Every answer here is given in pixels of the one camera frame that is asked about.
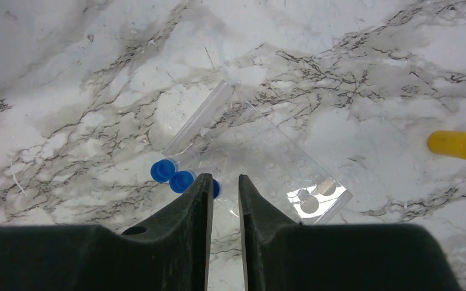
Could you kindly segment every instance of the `clear plastic tray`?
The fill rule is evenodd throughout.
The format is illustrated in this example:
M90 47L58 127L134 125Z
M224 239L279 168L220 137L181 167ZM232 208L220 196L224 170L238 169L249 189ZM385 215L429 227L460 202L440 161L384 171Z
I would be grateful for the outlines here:
M326 223L352 194L222 81L165 148L165 156L198 153L196 169L217 169L217 201L238 216L238 176L304 224Z

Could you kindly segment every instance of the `blue tube cap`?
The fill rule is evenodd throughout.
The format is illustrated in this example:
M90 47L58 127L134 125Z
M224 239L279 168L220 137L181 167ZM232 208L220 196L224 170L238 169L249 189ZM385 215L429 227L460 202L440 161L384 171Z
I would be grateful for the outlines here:
M214 199L220 195L220 184L214 179Z
M162 159L154 163L151 167L151 176L158 183L165 183L174 176L176 167L168 159Z
M171 187L172 191L176 193L183 193L185 192L190 185L194 182L194 176L189 171L179 171L174 173L171 180L169 181L169 186Z

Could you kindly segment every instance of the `white marble surface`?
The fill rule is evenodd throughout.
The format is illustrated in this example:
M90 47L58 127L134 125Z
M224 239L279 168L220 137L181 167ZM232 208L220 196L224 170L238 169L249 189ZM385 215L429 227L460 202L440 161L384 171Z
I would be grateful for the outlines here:
M353 192L333 223L425 226L466 290L466 161L425 147L466 130L466 1L0 0L0 224L156 212L148 168L221 79ZM211 250L242 290L220 206Z

